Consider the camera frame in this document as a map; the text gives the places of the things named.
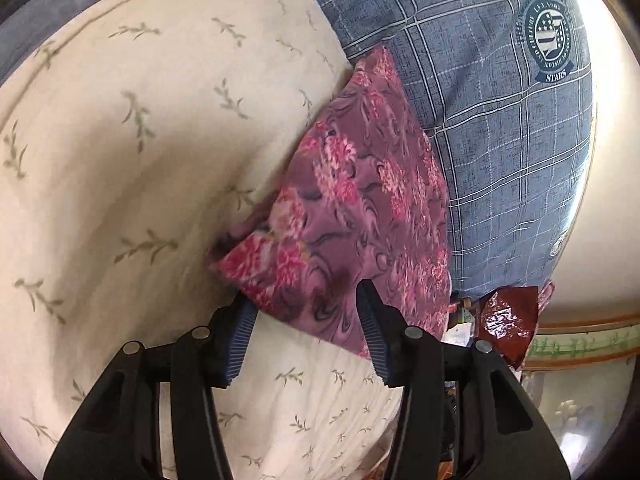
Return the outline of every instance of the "blue plaid pillowcase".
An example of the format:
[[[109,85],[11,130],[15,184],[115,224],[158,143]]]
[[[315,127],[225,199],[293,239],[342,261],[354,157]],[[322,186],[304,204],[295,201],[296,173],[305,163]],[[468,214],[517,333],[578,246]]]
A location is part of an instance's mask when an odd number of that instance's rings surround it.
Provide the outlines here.
[[[318,0],[351,62],[383,41],[450,195],[453,289],[542,286],[579,199],[591,64],[575,0]]]

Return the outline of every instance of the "white wall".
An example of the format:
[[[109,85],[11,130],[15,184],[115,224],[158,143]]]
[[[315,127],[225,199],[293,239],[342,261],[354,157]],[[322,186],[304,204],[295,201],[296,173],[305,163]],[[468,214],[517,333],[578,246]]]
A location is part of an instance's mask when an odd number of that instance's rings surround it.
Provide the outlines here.
[[[579,1],[596,82],[596,138],[543,322],[640,312],[640,66],[603,1]]]

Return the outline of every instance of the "pink flower pattern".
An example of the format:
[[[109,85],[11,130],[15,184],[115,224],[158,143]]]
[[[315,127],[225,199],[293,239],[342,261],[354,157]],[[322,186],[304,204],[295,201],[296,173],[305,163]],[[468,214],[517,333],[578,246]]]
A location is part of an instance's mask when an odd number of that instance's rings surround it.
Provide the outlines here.
[[[275,266],[276,287],[296,286],[300,280],[300,273],[305,266],[306,263],[303,260],[298,244],[290,246],[280,244]]]
[[[281,237],[297,238],[305,222],[305,208],[293,187],[284,187],[271,208],[271,229]]]
[[[449,304],[446,181],[390,52],[360,60],[294,154],[268,218],[212,264],[264,312],[370,358],[355,287],[437,337]]]

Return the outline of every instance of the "metal screw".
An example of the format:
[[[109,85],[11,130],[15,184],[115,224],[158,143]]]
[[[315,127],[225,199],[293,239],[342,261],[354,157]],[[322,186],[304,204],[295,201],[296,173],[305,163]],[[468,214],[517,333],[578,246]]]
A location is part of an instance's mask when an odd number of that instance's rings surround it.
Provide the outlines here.
[[[485,341],[484,339],[476,341],[476,350],[482,352],[483,354],[488,354],[493,349],[494,347],[491,345],[491,343]]]
[[[127,355],[133,355],[140,350],[140,343],[137,341],[129,341],[122,347],[122,351]]]
[[[191,330],[191,337],[194,339],[206,339],[211,332],[206,326],[197,326]]]
[[[409,325],[404,329],[404,335],[409,339],[420,339],[422,334],[422,329],[419,326]]]

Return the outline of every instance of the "pillow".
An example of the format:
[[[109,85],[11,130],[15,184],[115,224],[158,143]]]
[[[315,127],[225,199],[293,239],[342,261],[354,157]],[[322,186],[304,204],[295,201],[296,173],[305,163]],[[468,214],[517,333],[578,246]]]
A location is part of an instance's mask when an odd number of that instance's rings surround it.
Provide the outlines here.
[[[2,85],[0,433],[37,478],[124,342],[171,343],[233,298],[206,251],[350,71],[315,0],[103,0]],[[214,392],[236,480],[368,468],[401,395],[265,314]]]
[[[366,356],[357,283],[440,338],[448,259],[446,183],[380,46],[303,137],[268,220],[214,267],[262,311]]]

